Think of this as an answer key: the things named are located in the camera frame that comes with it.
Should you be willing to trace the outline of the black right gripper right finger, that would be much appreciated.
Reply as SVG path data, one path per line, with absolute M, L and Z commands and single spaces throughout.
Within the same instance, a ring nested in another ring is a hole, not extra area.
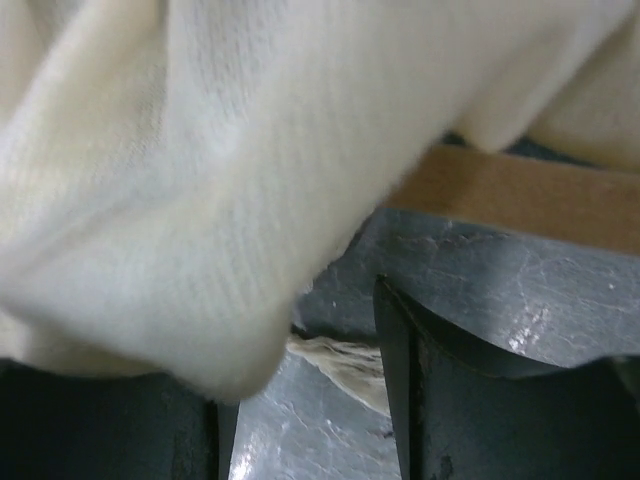
M 639 360 L 563 368 L 497 347 L 379 277 L 374 319 L 405 479 L 635 479 Z

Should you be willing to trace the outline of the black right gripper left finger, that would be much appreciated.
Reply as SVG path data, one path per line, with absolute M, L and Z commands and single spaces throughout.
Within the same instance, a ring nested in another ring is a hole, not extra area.
M 238 406 L 162 375 L 72 379 L 1 364 L 4 479 L 226 479 Z

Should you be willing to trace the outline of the white rope tie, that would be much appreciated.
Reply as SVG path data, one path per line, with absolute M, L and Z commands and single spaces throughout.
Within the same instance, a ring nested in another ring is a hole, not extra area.
M 290 334 L 287 350 L 316 367 L 351 398 L 390 417 L 383 362 L 378 347 L 328 337 L 305 339 Z

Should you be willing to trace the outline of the wooden pet bed frame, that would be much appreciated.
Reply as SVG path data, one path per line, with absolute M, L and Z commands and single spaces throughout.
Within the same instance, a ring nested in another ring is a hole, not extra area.
M 639 252 L 639 178 L 442 145 L 388 206 L 624 254 Z

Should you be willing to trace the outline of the lemon print cushion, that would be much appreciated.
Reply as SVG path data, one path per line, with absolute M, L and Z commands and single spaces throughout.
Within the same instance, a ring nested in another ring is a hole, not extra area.
M 239 400 L 445 132 L 637 168 L 635 1 L 5 1 L 1 355 Z

